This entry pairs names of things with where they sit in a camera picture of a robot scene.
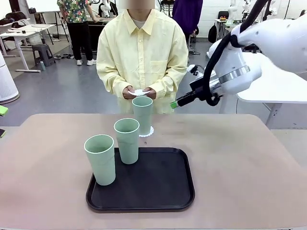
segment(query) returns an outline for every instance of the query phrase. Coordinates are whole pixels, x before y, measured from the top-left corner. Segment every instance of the shoe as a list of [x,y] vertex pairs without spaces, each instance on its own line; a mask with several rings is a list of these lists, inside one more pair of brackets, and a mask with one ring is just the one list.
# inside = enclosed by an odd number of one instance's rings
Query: shoe
[[92,59],[90,61],[87,61],[88,66],[96,65],[96,60]]
[[77,66],[81,66],[82,65],[82,60],[77,60]]

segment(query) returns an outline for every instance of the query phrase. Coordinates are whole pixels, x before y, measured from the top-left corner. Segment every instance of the floral shirt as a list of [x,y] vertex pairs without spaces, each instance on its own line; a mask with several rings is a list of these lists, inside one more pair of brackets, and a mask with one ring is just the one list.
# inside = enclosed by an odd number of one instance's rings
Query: floral shirt
[[87,21],[85,8],[92,0],[58,0],[58,6],[64,9],[68,23],[83,23]]

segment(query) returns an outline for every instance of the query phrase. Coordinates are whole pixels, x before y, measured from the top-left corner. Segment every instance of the black tray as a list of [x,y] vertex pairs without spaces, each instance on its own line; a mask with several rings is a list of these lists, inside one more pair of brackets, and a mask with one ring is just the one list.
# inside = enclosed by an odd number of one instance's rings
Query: black tray
[[102,212],[168,212],[189,207],[195,191],[188,157],[180,149],[139,148],[136,163],[121,162],[115,148],[116,179],[107,186],[91,178],[86,201]]

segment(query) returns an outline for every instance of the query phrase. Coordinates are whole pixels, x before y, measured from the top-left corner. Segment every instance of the person in purple shirt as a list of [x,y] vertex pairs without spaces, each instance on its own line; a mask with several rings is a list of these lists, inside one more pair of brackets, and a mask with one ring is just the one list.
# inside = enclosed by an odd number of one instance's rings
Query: person in purple shirt
[[187,43],[200,21],[202,2],[203,0],[175,0],[173,19],[183,30]]

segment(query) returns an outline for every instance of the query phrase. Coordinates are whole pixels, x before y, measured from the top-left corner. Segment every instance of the tray rim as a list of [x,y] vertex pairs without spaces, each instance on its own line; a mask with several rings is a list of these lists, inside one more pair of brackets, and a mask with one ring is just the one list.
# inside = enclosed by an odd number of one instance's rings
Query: tray rim
[[[163,208],[163,207],[146,207],[146,208],[139,208],[139,207],[133,207],[133,208],[117,208],[117,207],[112,207],[112,208],[100,208],[97,207],[96,205],[93,204],[93,202],[91,202],[91,195],[90,195],[90,191],[93,191],[94,186],[96,184],[96,179],[94,177],[94,174],[92,174],[91,176],[91,180],[89,182],[87,191],[86,191],[86,203],[88,204],[88,206],[93,209],[94,211],[125,211],[125,212],[133,212],[133,211],[164,211],[164,212],[168,212],[168,211],[180,211],[180,210],[184,210],[186,208],[188,208],[189,206],[192,205],[194,199],[195,199],[195,189],[194,189],[194,183],[193,183],[193,179],[192,179],[192,174],[191,174],[191,170],[190,170],[190,166],[189,166],[189,160],[188,160],[188,156],[187,154],[181,150],[181,149],[177,149],[177,148],[173,148],[173,147],[139,147],[139,152],[141,150],[145,150],[145,151],[149,151],[152,149],[166,149],[169,150],[171,152],[176,152],[182,155],[183,159],[184,159],[184,164],[185,164],[185,168],[186,168],[186,174],[187,174],[187,178],[188,178],[188,184],[189,184],[189,190],[190,190],[190,199],[189,201],[182,205],[182,206],[178,206],[178,207],[173,207],[173,208]],[[114,152],[119,152],[119,148],[114,148]]]

